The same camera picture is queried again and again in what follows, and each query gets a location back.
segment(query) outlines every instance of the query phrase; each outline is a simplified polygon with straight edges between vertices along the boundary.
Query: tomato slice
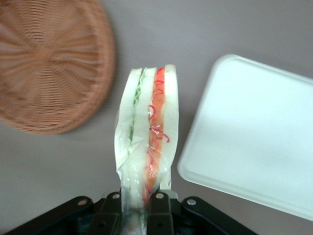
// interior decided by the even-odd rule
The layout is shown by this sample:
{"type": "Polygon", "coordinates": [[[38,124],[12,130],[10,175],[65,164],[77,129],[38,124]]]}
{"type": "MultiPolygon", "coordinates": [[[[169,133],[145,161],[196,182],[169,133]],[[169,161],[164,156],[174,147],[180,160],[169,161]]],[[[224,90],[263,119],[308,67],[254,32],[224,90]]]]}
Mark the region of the tomato slice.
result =
{"type": "Polygon", "coordinates": [[[145,167],[145,185],[143,189],[143,201],[146,203],[156,186],[159,161],[162,154],[163,136],[163,105],[165,103],[165,68],[157,71],[154,81],[152,102],[149,105],[152,113],[149,117],[149,146],[147,150],[147,163],[145,167]]]}

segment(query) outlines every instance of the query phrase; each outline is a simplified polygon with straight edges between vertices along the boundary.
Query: round wicker tray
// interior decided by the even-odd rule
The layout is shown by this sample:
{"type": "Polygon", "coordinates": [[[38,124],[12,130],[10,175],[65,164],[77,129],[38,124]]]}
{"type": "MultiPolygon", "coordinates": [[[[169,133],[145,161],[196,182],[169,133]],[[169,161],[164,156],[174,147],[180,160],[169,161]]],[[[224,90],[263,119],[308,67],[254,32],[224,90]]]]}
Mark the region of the round wicker tray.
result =
{"type": "Polygon", "coordinates": [[[10,126],[56,134],[83,124],[114,70],[98,0],[0,0],[0,119],[10,126]]]}

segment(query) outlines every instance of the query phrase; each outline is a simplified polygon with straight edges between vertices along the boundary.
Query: white tray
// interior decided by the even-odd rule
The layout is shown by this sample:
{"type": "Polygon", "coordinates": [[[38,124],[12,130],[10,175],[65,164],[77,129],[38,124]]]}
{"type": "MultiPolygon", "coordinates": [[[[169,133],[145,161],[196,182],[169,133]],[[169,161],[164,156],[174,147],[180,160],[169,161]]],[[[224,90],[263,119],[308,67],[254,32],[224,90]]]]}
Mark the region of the white tray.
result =
{"type": "Polygon", "coordinates": [[[179,173],[313,221],[313,80],[236,55],[220,58],[179,173]]]}

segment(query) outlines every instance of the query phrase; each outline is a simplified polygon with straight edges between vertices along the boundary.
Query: gray surface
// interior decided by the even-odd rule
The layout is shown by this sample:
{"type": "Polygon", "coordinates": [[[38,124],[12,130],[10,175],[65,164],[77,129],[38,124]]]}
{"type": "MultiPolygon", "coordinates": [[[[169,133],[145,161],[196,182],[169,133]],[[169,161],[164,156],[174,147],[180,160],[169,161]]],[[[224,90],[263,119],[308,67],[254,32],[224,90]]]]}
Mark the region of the gray surface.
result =
{"type": "Polygon", "coordinates": [[[37,136],[0,124],[0,233],[78,195],[119,188],[114,120],[131,68],[178,69],[180,128],[172,167],[180,199],[202,197],[261,235],[310,235],[313,222],[183,180],[177,161],[214,61],[234,53],[313,78],[311,0],[104,0],[117,40],[111,94],[83,126],[37,136]]]}

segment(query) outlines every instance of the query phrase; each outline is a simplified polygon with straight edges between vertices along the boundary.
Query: wrapped sandwich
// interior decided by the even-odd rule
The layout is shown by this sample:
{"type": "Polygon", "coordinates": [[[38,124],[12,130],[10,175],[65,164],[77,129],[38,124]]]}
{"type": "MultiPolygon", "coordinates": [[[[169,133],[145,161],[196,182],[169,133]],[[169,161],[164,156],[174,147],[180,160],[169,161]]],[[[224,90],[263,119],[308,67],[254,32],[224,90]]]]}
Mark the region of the wrapped sandwich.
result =
{"type": "Polygon", "coordinates": [[[132,70],[114,138],[124,234],[145,234],[149,197],[158,188],[171,189],[178,121],[175,66],[132,70]]]}

